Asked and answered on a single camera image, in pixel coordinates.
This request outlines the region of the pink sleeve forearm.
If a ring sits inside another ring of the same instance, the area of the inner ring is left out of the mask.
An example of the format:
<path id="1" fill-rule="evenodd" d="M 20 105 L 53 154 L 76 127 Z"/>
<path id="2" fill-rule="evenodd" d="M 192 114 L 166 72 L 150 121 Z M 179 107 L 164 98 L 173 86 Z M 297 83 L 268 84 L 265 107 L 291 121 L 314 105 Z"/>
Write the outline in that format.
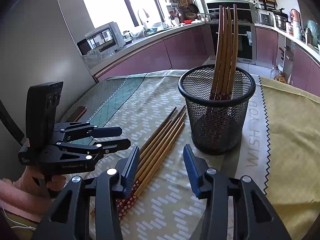
<path id="1" fill-rule="evenodd" d="M 1 205 L 5 211 L 40 222 L 52 204 L 48 193 L 37 185 L 33 178 L 20 178 L 12 182 L 1 179 Z"/>

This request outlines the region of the person's left hand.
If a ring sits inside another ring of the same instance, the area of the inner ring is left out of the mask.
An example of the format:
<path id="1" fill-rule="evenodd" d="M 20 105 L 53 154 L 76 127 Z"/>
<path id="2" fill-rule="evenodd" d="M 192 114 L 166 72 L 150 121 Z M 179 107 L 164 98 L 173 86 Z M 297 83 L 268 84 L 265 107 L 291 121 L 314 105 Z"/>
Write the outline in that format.
<path id="1" fill-rule="evenodd" d="M 66 178 L 62 175 L 52 176 L 51 181 L 45 182 L 44 175 L 37 166 L 26 166 L 21 177 L 14 182 L 14 186 L 33 196 L 48 197 L 48 189 L 61 191 L 65 182 Z"/>

